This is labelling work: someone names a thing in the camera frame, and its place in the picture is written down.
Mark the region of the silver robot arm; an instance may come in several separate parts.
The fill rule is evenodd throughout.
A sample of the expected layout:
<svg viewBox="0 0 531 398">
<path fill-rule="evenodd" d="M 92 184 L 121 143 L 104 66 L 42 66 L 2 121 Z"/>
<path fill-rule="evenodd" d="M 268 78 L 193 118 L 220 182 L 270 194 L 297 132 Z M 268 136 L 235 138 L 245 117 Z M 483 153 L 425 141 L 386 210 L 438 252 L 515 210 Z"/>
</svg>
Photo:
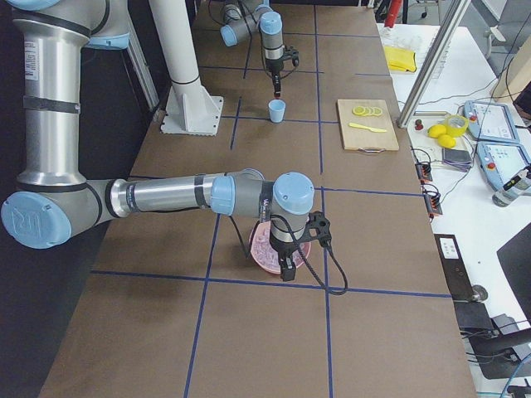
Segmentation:
<svg viewBox="0 0 531 398">
<path fill-rule="evenodd" d="M 281 77 L 285 62 L 281 15 L 268 1 L 225 1 L 220 33 L 227 47 L 236 46 L 252 35 L 261 39 L 263 68 L 273 85 L 273 95 L 281 97 Z"/>
<path fill-rule="evenodd" d="M 202 85 L 185 1 L 149 1 L 172 79 L 169 133 L 215 135 L 224 99 Z M 266 68 L 280 98 L 279 73 L 286 60 L 298 66 L 298 51 L 286 47 L 282 21 L 269 1 L 243 1 L 253 12 L 222 27 L 227 46 L 243 39 L 242 23 L 258 27 Z M 80 50 L 122 50 L 129 45 L 127 1 L 6 1 L 24 36 L 26 92 L 26 170 L 20 189 L 1 207 L 2 223 L 16 241 L 33 249 L 61 245 L 113 218 L 133 213 L 210 209 L 226 216 L 271 221 L 270 245 L 277 252 L 280 277 L 295 278 L 294 253 L 314 271 L 300 245 L 311 241 L 313 183 L 298 172 L 266 181 L 244 169 L 128 182 L 87 180 L 78 170 Z M 236 7 L 243 12 L 243 4 Z"/>
</svg>

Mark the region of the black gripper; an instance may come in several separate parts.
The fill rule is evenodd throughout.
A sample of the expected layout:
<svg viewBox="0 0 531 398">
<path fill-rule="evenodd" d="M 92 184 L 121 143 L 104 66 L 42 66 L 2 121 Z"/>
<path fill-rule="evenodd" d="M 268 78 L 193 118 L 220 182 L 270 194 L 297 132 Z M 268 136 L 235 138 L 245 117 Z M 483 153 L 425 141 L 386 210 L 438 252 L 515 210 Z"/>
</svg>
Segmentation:
<svg viewBox="0 0 531 398">
<path fill-rule="evenodd" d="M 281 59 L 265 60 L 265 67 L 271 74 L 271 82 L 273 85 L 273 95 L 277 98 L 277 93 L 281 94 L 281 77 L 280 73 L 283 70 L 283 61 Z"/>
<path fill-rule="evenodd" d="M 302 250 L 302 246 L 290 236 L 287 241 L 280 240 L 272 232 L 270 233 L 270 245 L 277 252 L 280 266 L 281 279 L 289 282 L 295 279 L 297 267 L 293 254 Z"/>
</svg>

